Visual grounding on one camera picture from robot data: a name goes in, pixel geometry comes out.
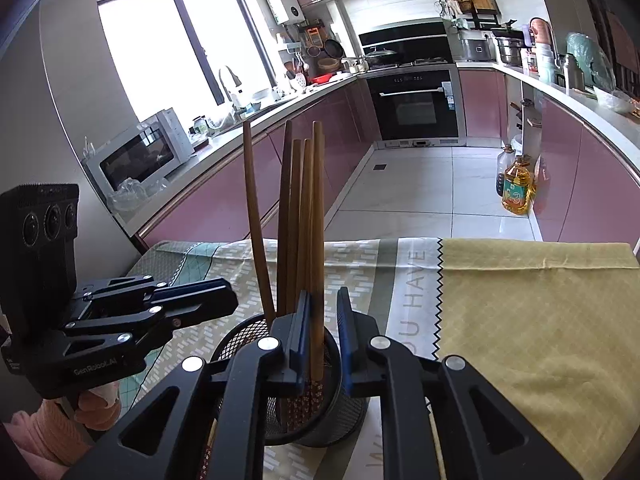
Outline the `left pink sleeve forearm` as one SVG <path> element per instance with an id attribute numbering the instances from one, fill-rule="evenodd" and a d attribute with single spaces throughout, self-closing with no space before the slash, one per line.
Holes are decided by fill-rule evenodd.
<path id="1" fill-rule="evenodd" d="M 90 448 L 60 406 L 50 400 L 32 414 L 14 413 L 1 429 L 38 479 L 61 479 Z"/>

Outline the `left hand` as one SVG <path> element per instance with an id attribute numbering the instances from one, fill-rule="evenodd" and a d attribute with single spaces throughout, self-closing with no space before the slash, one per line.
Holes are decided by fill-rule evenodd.
<path id="1" fill-rule="evenodd" d="M 110 382 L 81 393 L 74 419 L 88 429 L 106 431 L 115 425 L 121 412 L 119 383 Z"/>

